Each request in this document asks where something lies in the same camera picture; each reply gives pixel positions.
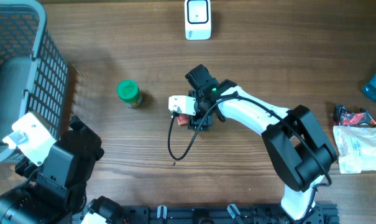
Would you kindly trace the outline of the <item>red white packet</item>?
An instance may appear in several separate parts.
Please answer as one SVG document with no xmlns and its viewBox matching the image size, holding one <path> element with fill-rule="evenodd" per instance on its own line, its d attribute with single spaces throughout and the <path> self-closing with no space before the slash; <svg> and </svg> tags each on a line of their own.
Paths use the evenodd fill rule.
<svg viewBox="0 0 376 224">
<path fill-rule="evenodd" d="M 188 125 L 189 123 L 189 115 L 188 114 L 179 114 L 177 117 L 177 122 L 179 126 Z"/>
</svg>

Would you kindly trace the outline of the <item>green lid jar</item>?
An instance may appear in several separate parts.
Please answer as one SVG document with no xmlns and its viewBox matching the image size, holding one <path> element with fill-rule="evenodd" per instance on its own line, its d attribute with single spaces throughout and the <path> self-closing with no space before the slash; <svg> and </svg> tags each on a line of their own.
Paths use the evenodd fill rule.
<svg viewBox="0 0 376 224">
<path fill-rule="evenodd" d="M 130 108 L 137 107 L 142 102 L 142 95 L 137 83 L 133 80 L 123 80 L 117 86 L 119 98 Z"/>
</svg>

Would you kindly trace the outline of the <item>black red snack packet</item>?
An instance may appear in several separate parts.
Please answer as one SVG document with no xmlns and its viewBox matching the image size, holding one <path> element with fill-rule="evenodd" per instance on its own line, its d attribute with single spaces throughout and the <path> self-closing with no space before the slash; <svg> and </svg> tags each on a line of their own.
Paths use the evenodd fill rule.
<svg viewBox="0 0 376 224">
<path fill-rule="evenodd" d="M 360 108 L 358 113 L 354 113 L 343 105 L 336 105 L 334 107 L 333 120 L 335 126 L 376 127 L 376 121 L 364 108 Z"/>
</svg>

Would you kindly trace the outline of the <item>beige PanTree snack pouch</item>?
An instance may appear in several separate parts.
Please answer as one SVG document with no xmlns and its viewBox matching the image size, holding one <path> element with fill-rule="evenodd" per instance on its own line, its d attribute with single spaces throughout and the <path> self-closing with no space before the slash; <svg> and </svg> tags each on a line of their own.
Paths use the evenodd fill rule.
<svg viewBox="0 0 376 224">
<path fill-rule="evenodd" d="M 333 135 L 340 173 L 376 171 L 376 128 L 334 126 Z"/>
</svg>

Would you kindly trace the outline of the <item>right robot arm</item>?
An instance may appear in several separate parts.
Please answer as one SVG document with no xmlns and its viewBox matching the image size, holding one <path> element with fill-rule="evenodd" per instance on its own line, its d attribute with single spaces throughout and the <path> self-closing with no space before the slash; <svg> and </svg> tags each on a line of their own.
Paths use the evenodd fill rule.
<svg viewBox="0 0 376 224">
<path fill-rule="evenodd" d="M 295 223 L 304 223 L 314 212 L 320 187 L 332 184 L 329 170 L 337 155 L 311 110 L 266 103 L 246 93 L 230 80 L 218 82 L 200 64 L 186 76 L 192 89 L 180 114 L 189 116 L 195 132 L 233 119 L 261 136 L 275 172 L 285 184 L 281 206 Z"/>
</svg>

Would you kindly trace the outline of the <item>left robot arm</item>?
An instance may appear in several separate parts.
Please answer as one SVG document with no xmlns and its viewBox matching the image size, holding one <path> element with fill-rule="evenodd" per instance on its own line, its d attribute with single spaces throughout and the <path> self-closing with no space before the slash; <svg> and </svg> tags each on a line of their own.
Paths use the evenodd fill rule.
<svg viewBox="0 0 376 224">
<path fill-rule="evenodd" d="M 95 163 L 104 155 L 100 137 L 76 115 L 70 130 L 56 140 L 41 115 L 27 113 L 3 138 L 24 155 L 15 172 L 26 181 L 0 195 L 0 223 L 127 223 L 124 209 L 101 196 L 87 201 L 86 186 Z"/>
</svg>

